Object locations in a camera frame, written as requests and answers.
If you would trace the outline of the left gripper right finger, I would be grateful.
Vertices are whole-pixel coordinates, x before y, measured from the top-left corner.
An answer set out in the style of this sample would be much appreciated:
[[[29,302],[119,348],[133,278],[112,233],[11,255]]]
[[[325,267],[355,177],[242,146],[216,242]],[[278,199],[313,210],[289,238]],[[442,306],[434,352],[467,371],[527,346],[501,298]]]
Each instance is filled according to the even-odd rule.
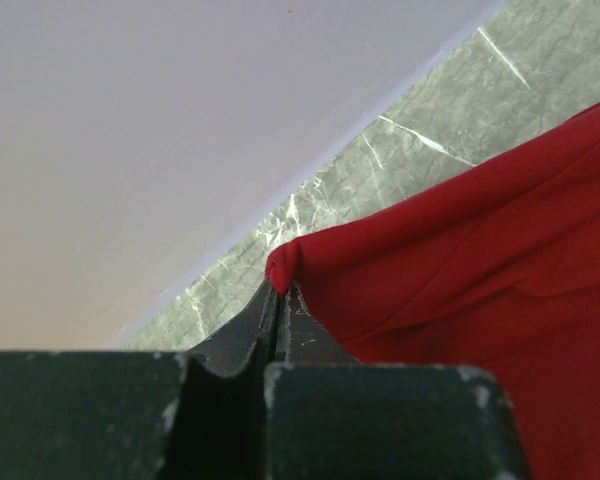
[[[264,372],[268,479],[528,479],[513,404],[469,365],[364,364],[291,287]]]

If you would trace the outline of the red t shirt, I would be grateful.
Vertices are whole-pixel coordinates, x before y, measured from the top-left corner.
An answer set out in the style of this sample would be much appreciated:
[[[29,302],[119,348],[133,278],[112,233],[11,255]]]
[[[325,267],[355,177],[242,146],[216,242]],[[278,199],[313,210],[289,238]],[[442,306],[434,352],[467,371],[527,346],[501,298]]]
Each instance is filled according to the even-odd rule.
[[[362,361],[491,371],[536,478],[600,479],[600,103],[266,274]]]

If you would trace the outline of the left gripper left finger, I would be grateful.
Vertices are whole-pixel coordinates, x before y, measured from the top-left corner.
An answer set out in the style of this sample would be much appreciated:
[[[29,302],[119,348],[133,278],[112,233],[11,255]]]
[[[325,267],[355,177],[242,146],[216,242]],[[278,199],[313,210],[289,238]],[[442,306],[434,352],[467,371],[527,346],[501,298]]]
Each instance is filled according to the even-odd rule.
[[[259,474],[268,283],[186,351],[0,351],[0,479]]]

